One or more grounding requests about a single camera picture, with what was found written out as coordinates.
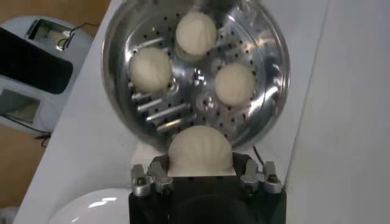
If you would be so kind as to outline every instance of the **white countertop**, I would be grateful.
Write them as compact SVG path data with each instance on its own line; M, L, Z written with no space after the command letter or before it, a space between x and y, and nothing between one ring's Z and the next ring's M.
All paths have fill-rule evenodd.
M330 0L313 69L327 2L264 1L288 43L291 87L282 116L257 146L284 177L295 141L287 223L385 223L390 2ZM107 10L16 224L47 223L87 192L127 187L134 151L144 145L115 116L100 71L104 32L120 3Z

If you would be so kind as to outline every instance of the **white dough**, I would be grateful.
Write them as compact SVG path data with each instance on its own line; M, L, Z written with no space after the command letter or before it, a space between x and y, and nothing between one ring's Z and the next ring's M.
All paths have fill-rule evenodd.
M242 63L223 67L215 78L215 92L226 105L237 106L249 101L256 87L255 77Z
M235 175L232 146L214 128L194 126L180 132L168 156L172 177Z
M143 48L133 58L130 65L132 83L136 90L154 93L167 88L172 79L171 61L160 49Z
M215 45L216 38L214 21L204 13L189 12L177 25L177 43L187 54L206 54Z

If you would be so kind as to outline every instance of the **metal bolt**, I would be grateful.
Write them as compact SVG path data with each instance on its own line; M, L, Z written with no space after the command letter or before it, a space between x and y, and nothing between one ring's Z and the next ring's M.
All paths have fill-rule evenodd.
M142 186L146 184L146 178L145 177L138 177L136 179L136 185L137 186Z
M278 183L278 177L275 174L268 175L267 181L270 183Z

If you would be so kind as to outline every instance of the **metal clamp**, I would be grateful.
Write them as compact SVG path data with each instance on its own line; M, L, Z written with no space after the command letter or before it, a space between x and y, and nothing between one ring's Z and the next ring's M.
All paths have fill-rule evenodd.
M132 191L137 197L147 196L151 193L151 178L145 176L141 164L136 164L132 169Z
M173 191L173 178L167 176L160 162L154 161L151 163L149 174L154 177L156 192L170 194Z
M245 174L239 179L241 180L241 185L248 194L253 194L258 189L258 166L256 162L252 159L248 159L246 163Z
M274 162L267 161L263 166L264 189L269 194L279 194L282 191L282 183L276 175Z

